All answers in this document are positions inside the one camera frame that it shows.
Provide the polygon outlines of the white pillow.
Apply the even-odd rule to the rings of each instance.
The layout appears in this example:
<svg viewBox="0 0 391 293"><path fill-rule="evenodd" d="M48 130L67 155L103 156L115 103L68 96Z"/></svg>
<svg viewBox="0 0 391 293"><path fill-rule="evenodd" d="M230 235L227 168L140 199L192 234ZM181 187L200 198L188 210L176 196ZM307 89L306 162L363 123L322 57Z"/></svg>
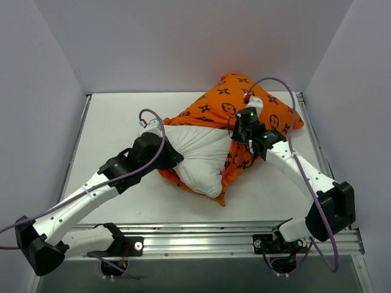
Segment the white pillow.
<svg viewBox="0 0 391 293"><path fill-rule="evenodd" d="M203 126L164 127L166 140L183 156L174 170L192 191L217 198L222 192L222 171L231 145L228 131Z"/></svg>

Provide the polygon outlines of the orange patterned pillowcase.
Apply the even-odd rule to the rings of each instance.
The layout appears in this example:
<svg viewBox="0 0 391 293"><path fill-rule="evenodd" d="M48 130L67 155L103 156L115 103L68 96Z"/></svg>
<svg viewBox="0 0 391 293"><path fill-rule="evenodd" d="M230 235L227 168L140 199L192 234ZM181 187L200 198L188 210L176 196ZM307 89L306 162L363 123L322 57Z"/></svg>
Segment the orange patterned pillowcase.
<svg viewBox="0 0 391 293"><path fill-rule="evenodd" d="M293 107L265 91L250 77L230 73L204 93L184 111L164 124L179 129L221 130L231 139L222 149L223 167L217 176L217 192L204 192L213 201L225 206L229 183L259 160L265 153L261 135L271 132L285 139L304 121Z"/></svg>

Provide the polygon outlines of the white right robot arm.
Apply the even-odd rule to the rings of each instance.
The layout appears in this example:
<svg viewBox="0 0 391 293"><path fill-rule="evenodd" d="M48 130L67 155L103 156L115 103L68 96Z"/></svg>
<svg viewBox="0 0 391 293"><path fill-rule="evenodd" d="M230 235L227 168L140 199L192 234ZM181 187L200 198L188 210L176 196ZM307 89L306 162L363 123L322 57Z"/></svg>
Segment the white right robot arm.
<svg viewBox="0 0 391 293"><path fill-rule="evenodd" d="M294 241L309 237L325 242L355 222L352 185L338 183L317 170L292 148L283 134L276 129L267 130L254 107L236 114L233 140L245 144L251 154L280 170L311 203L305 217L277 227L271 237L275 250L287 251Z"/></svg>

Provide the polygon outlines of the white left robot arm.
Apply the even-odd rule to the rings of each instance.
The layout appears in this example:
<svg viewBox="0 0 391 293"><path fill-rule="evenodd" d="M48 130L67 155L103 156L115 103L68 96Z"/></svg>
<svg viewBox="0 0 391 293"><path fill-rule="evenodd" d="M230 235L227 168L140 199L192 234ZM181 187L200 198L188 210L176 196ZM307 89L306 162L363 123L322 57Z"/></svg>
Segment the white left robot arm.
<svg viewBox="0 0 391 293"><path fill-rule="evenodd" d="M146 132L131 148L108 159L76 192L36 219L23 216L16 222L16 242L33 271L44 276L65 259L78 255L122 256L131 248L113 223L81 231L72 228L105 202L141 182L150 172L169 170L183 161L169 142Z"/></svg>

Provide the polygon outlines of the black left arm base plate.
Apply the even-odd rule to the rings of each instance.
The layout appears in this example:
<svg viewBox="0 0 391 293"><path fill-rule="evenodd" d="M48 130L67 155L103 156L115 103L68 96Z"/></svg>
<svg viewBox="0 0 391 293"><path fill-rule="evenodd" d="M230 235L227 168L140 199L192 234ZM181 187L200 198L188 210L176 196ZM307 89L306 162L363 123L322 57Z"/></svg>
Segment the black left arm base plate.
<svg viewBox="0 0 391 293"><path fill-rule="evenodd" d="M90 251L87 256L106 257L133 257L142 256L144 250L144 238L141 236L124 237L116 239L105 251Z"/></svg>

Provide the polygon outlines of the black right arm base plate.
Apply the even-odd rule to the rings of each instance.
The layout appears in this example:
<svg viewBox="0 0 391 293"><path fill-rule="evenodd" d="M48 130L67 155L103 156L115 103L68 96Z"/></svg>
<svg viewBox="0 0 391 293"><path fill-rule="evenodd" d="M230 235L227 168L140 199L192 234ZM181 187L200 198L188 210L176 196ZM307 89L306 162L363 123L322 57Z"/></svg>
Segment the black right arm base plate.
<svg viewBox="0 0 391 293"><path fill-rule="evenodd" d="M257 255L293 255L307 251L305 240L286 242L274 233L253 234L252 242L254 253Z"/></svg>

